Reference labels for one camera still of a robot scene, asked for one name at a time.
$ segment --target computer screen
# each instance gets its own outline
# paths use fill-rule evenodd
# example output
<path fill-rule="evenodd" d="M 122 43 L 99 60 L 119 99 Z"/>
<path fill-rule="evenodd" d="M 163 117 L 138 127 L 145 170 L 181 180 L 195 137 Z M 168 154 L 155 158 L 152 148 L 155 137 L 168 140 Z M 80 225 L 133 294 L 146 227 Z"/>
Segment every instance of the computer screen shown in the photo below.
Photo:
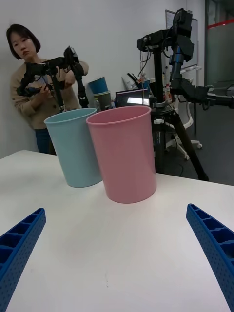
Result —
<path fill-rule="evenodd" d="M 117 107 L 133 105 L 150 105 L 149 90 L 137 89 L 131 91 L 116 92 Z"/>

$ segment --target woman's hair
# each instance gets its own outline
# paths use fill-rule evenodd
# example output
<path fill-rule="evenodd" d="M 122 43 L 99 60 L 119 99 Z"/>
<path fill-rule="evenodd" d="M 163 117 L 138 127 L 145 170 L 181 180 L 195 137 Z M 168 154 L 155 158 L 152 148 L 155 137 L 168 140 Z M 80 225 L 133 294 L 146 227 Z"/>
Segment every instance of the woman's hair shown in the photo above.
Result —
<path fill-rule="evenodd" d="M 17 59 L 21 59 L 18 54 L 16 53 L 16 51 L 13 48 L 13 45 L 11 43 L 11 34 L 12 33 L 17 33 L 19 36 L 23 37 L 23 38 L 28 38 L 31 39 L 32 42 L 35 45 L 36 48 L 36 52 L 38 52 L 40 50 L 40 42 L 38 41 L 38 39 L 34 36 L 33 33 L 31 33 L 31 31 L 29 29 L 27 29 L 26 27 L 19 25 L 19 24 L 13 24 L 11 25 L 7 31 L 6 31 L 6 37 L 7 37 L 7 41 L 9 43 L 10 46 L 10 50 L 11 53 L 14 55 L 14 57 L 16 57 Z"/>

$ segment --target jeans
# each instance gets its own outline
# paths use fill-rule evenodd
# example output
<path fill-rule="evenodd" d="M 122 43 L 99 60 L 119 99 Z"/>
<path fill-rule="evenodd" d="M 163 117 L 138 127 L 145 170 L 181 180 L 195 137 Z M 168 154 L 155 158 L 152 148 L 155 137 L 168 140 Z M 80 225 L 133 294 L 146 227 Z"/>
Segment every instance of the jeans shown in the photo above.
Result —
<path fill-rule="evenodd" d="M 39 153 L 50 154 L 50 146 L 52 143 L 48 130 L 36 129 L 35 132 Z"/>

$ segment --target white table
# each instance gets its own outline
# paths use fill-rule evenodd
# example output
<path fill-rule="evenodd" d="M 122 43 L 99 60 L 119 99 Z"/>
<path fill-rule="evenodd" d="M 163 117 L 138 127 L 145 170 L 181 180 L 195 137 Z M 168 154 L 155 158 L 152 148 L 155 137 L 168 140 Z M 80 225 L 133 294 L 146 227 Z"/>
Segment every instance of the white table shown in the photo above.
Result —
<path fill-rule="evenodd" d="M 39 207 L 47 217 L 7 312 L 229 311 L 190 202 L 234 228 L 231 186 L 157 175 L 151 198 L 121 205 L 102 182 L 67 186 L 56 156 L 0 160 L 0 233 Z"/>

